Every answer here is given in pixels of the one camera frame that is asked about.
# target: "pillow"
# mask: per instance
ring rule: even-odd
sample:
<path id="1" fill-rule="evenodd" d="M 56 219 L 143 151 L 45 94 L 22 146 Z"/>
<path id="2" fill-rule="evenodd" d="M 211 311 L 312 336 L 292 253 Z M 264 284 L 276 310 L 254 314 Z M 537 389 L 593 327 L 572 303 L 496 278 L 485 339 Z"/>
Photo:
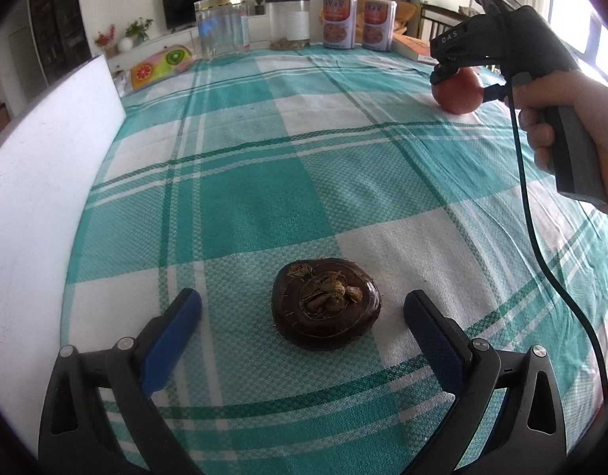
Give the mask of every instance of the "pillow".
<path id="1" fill-rule="evenodd" d="M 185 71 L 193 62 L 194 57 L 185 46 L 175 45 L 157 52 L 131 68 L 132 90 L 138 91 Z"/>

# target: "red tomato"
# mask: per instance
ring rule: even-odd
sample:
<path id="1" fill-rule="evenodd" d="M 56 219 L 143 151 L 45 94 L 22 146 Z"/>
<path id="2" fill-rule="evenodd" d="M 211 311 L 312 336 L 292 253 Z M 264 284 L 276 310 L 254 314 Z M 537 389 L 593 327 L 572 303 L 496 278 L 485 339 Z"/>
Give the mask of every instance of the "red tomato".
<path id="1" fill-rule="evenodd" d="M 484 89 L 471 68 L 460 68 L 458 73 L 431 87 L 434 100 L 452 114 L 473 112 L 482 103 Z"/>

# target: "glass jar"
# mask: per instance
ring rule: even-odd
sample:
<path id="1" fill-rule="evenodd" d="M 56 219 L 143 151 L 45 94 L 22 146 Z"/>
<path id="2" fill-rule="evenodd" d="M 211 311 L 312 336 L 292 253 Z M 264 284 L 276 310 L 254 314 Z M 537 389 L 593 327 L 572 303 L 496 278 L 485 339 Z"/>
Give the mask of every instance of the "glass jar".
<path id="1" fill-rule="evenodd" d="M 249 49 L 247 9 L 243 0 L 201 0 L 194 4 L 194 13 L 203 58 Z"/>
<path id="2" fill-rule="evenodd" d="M 272 50 L 310 46 L 310 0 L 265 0 Z"/>

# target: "green checkered tablecloth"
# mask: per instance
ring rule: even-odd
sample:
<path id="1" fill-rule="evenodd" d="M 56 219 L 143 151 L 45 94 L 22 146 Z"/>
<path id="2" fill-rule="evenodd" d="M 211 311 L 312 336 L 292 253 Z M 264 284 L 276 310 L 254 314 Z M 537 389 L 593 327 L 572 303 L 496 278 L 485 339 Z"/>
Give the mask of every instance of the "green checkered tablecloth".
<path id="1" fill-rule="evenodd" d="M 471 337 L 546 346 L 569 445 L 590 420 L 593 355 L 534 261 L 507 111 L 442 112 L 430 71 L 395 53 L 262 50 L 123 100 L 75 238 L 61 340 L 108 348 L 196 288 L 203 319 L 153 401 L 208 475 L 399 473 L 452 401 L 403 322 L 418 288 Z M 608 358 L 608 217 L 558 196 L 524 154 L 544 254 Z M 331 352 L 286 342 L 270 311 L 280 267 L 317 257 L 356 262 L 383 295 L 371 332 Z"/>

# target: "black cable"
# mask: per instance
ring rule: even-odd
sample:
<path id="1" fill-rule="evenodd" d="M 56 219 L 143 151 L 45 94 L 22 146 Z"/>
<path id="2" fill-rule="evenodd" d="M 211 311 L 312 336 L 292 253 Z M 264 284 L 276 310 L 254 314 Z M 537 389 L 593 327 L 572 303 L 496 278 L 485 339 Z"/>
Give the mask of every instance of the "black cable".
<path id="1" fill-rule="evenodd" d="M 515 140 L 515 153 L 517 154 L 517 169 L 519 170 L 519 185 L 522 190 L 522 205 L 524 206 L 524 216 L 526 218 L 526 228 L 528 229 L 528 237 L 531 241 L 531 246 L 533 247 L 533 253 L 535 255 L 535 259 L 537 259 L 537 264 L 541 269 L 541 272 L 544 274 L 546 279 L 550 282 L 550 285 L 559 293 L 559 296 L 563 298 L 566 305 L 568 305 L 569 309 L 576 316 L 581 323 L 581 326 L 584 328 L 585 333 L 588 335 L 588 339 L 592 344 L 592 349 L 594 350 L 594 356 L 597 358 L 597 366 L 598 366 L 598 374 L 601 378 L 601 389 L 603 390 L 603 402 L 604 404 L 608 403 L 608 383 L 607 383 L 607 371 L 606 371 L 606 361 L 603 357 L 603 352 L 601 350 L 601 345 L 599 343 L 599 338 L 597 337 L 596 332 L 592 326 L 592 323 L 588 320 L 587 316 L 583 313 L 581 308 L 576 304 L 576 302 L 572 299 L 572 297 L 568 294 L 568 291 L 564 289 L 564 287 L 559 283 L 559 281 L 555 278 L 555 275 L 552 274 L 548 264 L 544 260 L 542 256 L 542 252 L 540 250 L 539 244 L 537 243 L 537 236 L 535 235 L 535 230 L 533 228 L 533 219 L 531 217 L 531 208 L 528 203 L 528 191 L 526 189 L 526 173 L 524 172 L 524 158 L 522 157 L 522 145 L 519 142 L 519 131 L 517 129 L 517 117 L 515 116 L 515 106 L 513 103 L 513 87 L 510 82 L 507 83 L 507 91 L 509 93 L 509 109 L 511 110 L 511 123 L 513 125 L 513 137 Z"/>

